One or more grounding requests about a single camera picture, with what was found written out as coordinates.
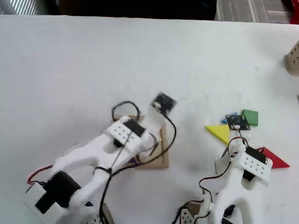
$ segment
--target white bracket with holes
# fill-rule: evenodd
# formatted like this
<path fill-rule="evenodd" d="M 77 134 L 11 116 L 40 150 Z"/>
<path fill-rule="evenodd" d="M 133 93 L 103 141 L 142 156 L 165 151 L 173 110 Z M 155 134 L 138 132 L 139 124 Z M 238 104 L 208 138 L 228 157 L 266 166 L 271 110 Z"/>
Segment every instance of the white bracket with holes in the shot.
<path fill-rule="evenodd" d="M 128 150 L 128 153 L 133 153 L 133 150 L 141 144 L 141 138 L 121 123 L 120 120 L 114 122 L 106 131 L 121 144 L 124 145 L 127 142 L 125 149 Z"/>
<path fill-rule="evenodd" d="M 181 224 L 193 224 L 194 218 L 188 209 L 182 209 L 181 211 Z"/>
<path fill-rule="evenodd" d="M 240 159 L 238 161 L 240 167 L 264 180 L 265 184 L 268 185 L 271 174 L 270 167 L 245 152 L 241 153 Z"/>

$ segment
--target white table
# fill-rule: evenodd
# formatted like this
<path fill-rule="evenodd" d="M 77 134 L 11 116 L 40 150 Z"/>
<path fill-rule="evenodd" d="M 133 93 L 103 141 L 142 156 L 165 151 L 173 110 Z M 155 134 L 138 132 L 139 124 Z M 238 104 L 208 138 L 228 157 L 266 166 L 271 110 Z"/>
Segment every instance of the white table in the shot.
<path fill-rule="evenodd" d="M 225 147 L 204 126 L 243 108 L 259 111 L 251 143 L 291 165 L 272 172 L 264 224 L 296 223 L 299 77 L 283 56 L 298 33 L 278 24 L 0 16 L 2 222 L 40 223 L 22 203 L 30 172 L 99 135 L 114 104 L 129 99 L 145 112 L 161 90 L 178 101 L 170 168 L 115 177 L 106 198 L 115 223 L 170 223 L 201 197 L 198 180 L 214 174 Z M 72 175 L 84 184 L 91 169 Z"/>

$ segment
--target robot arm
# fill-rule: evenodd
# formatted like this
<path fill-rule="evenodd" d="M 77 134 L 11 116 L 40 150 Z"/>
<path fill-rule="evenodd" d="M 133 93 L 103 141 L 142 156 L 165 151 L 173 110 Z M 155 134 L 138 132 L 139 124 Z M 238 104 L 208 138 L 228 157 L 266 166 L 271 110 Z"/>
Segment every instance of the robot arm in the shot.
<path fill-rule="evenodd" d="M 123 116 L 87 145 L 59 157 L 46 184 L 35 183 L 26 192 L 25 204 L 44 224 L 88 223 L 99 213 L 98 202 L 92 199 L 110 176 L 102 169 L 111 169 L 113 173 L 137 154 L 145 159 L 150 154 L 146 149 L 154 145 L 153 138 L 159 140 L 158 132 L 166 123 L 164 116 L 175 103 L 160 93 L 141 124 Z M 90 182 L 81 188 L 67 172 L 84 166 L 93 166 L 95 171 Z"/>

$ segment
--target circuit board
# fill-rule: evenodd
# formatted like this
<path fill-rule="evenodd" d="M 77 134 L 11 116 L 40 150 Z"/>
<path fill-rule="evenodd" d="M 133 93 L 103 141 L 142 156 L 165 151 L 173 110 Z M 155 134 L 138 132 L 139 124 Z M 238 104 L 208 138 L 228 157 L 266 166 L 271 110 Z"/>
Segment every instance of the circuit board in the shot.
<path fill-rule="evenodd" d="M 176 100 L 170 98 L 166 94 L 160 92 L 156 98 L 151 102 L 151 106 L 154 107 L 159 113 L 168 115 L 170 111 L 177 104 Z"/>
<path fill-rule="evenodd" d="M 250 130 L 250 126 L 244 115 L 225 115 L 228 127 L 231 131 L 246 131 Z"/>

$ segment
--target red wire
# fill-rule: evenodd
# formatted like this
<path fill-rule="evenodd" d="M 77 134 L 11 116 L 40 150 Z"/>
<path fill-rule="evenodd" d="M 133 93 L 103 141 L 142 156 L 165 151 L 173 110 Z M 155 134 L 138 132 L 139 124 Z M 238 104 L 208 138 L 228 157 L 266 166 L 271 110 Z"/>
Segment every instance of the red wire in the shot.
<path fill-rule="evenodd" d="M 203 181 L 205 181 L 205 180 L 217 179 L 217 178 L 219 178 L 219 177 L 222 177 L 222 176 L 228 171 L 228 168 L 230 167 L 230 165 L 231 165 L 231 162 L 228 163 L 228 166 L 226 167 L 226 169 L 223 171 L 222 174 L 217 175 L 217 176 L 205 177 L 205 178 L 202 178 L 202 179 L 199 181 L 198 185 L 200 186 L 200 188 L 203 189 L 203 191 L 207 191 L 207 192 L 210 194 L 210 197 L 211 197 L 211 203 L 213 203 L 212 193 L 211 193 L 208 189 L 204 188 L 204 187 L 201 185 L 201 182 L 203 182 Z"/>
<path fill-rule="evenodd" d="M 27 184 L 30 184 L 30 185 L 33 185 L 35 182 L 31 181 L 33 177 L 35 177 L 38 173 L 42 172 L 42 171 L 45 171 L 47 169 L 50 169 L 52 168 L 53 165 L 49 165 L 47 167 L 43 167 L 43 168 L 40 168 L 38 169 L 37 171 L 35 171 L 33 174 L 31 174 L 28 179 L 27 179 Z"/>

